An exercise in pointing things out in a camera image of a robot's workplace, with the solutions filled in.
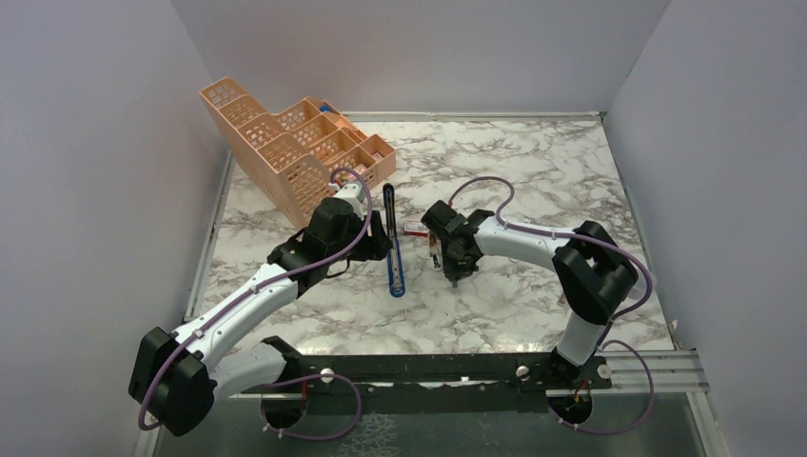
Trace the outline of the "blue black stapler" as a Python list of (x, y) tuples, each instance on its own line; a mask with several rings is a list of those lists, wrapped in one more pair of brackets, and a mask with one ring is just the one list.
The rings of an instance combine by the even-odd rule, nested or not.
[(397, 233), (395, 189), (393, 185), (389, 183), (384, 184), (383, 199), (386, 232), (391, 243), (390, 250), (386, 257), (389, 293), (395, 298), (401, 298), (405, 295), (405, 280), (400, 242)]

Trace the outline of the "red white staple box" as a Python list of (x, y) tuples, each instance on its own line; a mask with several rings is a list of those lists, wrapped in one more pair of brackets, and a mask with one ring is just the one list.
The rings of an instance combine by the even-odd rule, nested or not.
[(403, 225), (403, 233), (407, 236), (427, 237), (429, 230), (420, 221), (407, 220)]

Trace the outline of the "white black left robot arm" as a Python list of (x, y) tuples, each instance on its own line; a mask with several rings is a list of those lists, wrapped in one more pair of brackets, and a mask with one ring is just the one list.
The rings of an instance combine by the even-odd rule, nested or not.
[(225, 382), (214, 369), (236, 343), (325, 280), (332, 264), (383, 260), (391, 248), (383, 217), (360, 209), (352, 198), (326, 197), (308, 226), (274, 248), (223, 302), (173, 331), (146, 333), (128, 385), (140, 406), (138, 427), (165, 427), (175, 436), (194, 429), (222, 394)]

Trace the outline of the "pink small stapler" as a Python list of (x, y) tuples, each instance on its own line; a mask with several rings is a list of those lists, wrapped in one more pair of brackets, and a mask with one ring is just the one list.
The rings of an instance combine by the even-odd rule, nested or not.
[(443, 265), (440, 242), (433, 232), (428, 233), (428, 249), (430, 266), (435, 270), (441, 270)]

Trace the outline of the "peach plastic desk organizer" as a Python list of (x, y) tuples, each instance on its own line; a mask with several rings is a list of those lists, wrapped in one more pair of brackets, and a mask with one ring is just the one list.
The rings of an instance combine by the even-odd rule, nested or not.
[(370, 188), (396, 171), (394, 147), (325, 100), (306, 97), (271, 113), (230, 77), (199, 94), (236, 163), (297, 229), (332, 195), (334, 169), (358, 171)]

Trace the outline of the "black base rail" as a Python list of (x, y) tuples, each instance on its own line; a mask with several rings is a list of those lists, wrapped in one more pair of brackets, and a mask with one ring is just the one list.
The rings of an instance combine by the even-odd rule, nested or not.
[(575, 390), (584, 382), (607, 389), (612, 382), (598, 374), (605, 364), (593, 357), (582, 368), (562, 368), (549, 352), (421, 355), (292, 355), (278, 382), (319, 374), (329, 368), (355, 384), (504, 382), (514, 387)]

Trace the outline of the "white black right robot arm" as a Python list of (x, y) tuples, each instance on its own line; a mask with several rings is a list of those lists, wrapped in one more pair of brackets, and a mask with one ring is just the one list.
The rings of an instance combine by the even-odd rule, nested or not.
[(479, 270), (484, 256), (506, 257), (555, 272), (572, 310), (549, 362), (551, 379), (572, 387), (617, 308), (640, 279), (639, 272), (598, 223), (552, 230), (506, 224), (491, 210), (465, 217), (445, 201), (433, 204), (421, 222), (440, 242), (443, 274), (452, 284)]

